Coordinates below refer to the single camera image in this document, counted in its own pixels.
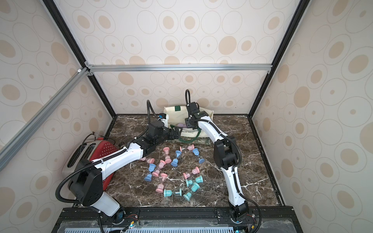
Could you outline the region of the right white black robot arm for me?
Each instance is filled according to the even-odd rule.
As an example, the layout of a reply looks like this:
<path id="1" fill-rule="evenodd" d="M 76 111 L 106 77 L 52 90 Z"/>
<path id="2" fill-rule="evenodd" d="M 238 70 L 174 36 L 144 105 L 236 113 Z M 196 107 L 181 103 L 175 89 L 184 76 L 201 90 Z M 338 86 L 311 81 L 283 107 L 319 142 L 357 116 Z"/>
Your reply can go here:
<path id="1" fill-rule="evenodd" d="M 243 194 L 238 173 L 238 168 L 242 163 L 242 154 L 236 139 L 219 129 L 208 113 L 200 110 L 198 103 L 191 101 L 188 89 L 185 91 L 185 100 L 186 126 L 203 131 L 214 143 L 213 158 L 225 178 L 232 220 L 241 222 L 250 216 L 254 222 L 252 228 L 258 230 L 262 223 L 262 214 L 259 205 Z"/>

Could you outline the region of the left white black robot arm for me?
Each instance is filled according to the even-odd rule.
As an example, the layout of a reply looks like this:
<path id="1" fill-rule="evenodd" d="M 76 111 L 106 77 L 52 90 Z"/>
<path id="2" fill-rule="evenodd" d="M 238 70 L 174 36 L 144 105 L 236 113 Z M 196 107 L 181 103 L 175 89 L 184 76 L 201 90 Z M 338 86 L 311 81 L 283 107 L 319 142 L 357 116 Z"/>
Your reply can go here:
<path id="1" fill-rule="evenodd" d="M 93 207 L 109 217 L 119 213 L 121 205 L 104 192 L 104 180 L 124 166 L 145 158 L 164 142 L 179 139 L 183 129 L 168 127 L 166 120 L 166 114 L 158 115 L 155 121 L 148 120 L 145 131 L 126 147 L 94 161 L 79 162 L 76 170 L 57 186 L 56 198 L 63 203 Z"/>

